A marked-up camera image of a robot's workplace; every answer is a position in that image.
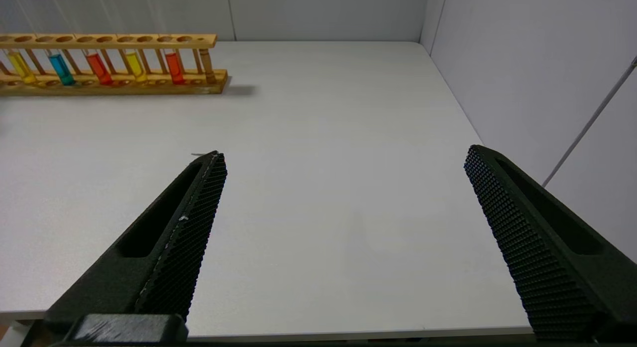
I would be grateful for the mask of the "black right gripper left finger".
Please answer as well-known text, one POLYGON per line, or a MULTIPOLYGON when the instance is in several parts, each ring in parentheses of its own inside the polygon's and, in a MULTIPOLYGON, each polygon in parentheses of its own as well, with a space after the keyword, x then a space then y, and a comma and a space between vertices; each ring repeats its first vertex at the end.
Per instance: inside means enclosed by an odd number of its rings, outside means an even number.
POLYGON ((227 177, 216 150, 191 162, 46 311, 61 334, 89 314, 186 318, 227 177))

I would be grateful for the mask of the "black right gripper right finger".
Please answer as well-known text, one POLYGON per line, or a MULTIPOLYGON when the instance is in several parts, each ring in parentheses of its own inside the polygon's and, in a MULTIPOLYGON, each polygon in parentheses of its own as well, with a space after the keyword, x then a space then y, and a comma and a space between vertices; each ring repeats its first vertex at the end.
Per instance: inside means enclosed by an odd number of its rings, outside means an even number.
POLYGON ((535 340, 634 344, 635 262, 499 152, 472 145, 464 170, 535 340))

